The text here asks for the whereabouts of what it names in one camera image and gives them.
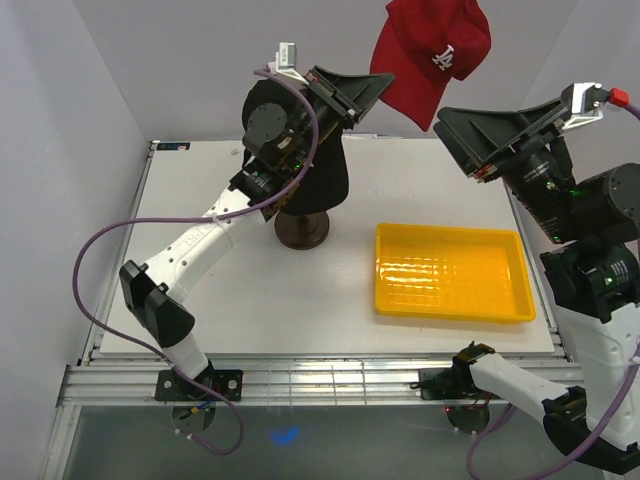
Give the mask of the black cap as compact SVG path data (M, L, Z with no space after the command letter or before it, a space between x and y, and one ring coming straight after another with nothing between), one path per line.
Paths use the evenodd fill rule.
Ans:
M247 129L251 113L263 103L275 103L286 110L299 106L295 96L270 80L259 80L245 98L241 121ZM313 166L299 183L281 213L302 216L328 211L341 204L349 193L349 178L343 130L336 128L317 148Z

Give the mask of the red baseball cap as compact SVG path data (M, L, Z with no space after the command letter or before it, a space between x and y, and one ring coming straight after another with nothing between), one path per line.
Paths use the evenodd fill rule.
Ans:
M426 132L449 82L487 57L489 23L474 0L394 0L386 11L369 72L394 76L381 100Z

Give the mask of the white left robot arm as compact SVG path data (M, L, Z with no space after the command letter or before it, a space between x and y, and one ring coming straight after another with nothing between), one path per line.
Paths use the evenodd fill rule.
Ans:
M151 258L128 260L119 280L127 310L151 335L178 388L201 399L216 384L198 346L190 290L244 237L270 221L325 214L349 191L344 131L356 126L394 81L391 73L306 75L258 72L241 113L243 160L207 212Z

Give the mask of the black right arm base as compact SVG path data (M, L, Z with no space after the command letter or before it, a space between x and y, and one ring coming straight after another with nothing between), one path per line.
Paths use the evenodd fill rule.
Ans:
M459 400L474 395L474 391L461 383L451 368L419 369L418 380L411 382L409 388L419 391L422 400Z

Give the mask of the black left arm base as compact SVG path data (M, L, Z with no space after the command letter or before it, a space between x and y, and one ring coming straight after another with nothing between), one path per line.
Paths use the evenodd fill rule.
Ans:
M240 401L243 377L244 372L239 369L217 369L206 373L201 383L228 400ZM212 399L212 396L176 374L174 370L162 370L157 377L153 398L163 402L186 402L208 400Z

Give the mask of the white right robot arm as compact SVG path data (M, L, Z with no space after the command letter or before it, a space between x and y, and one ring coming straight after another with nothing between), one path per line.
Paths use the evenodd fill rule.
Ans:
M639 167L625 163L574 178L567 130L601 119L623 91L575 84L515 112L445 107L435 132L461 170L502 180L554 243L541 255L556 305L570 324L583 382L555 383L473 343L419 388L432 397L489 393L541 423L566 463L623 475L639 464Z

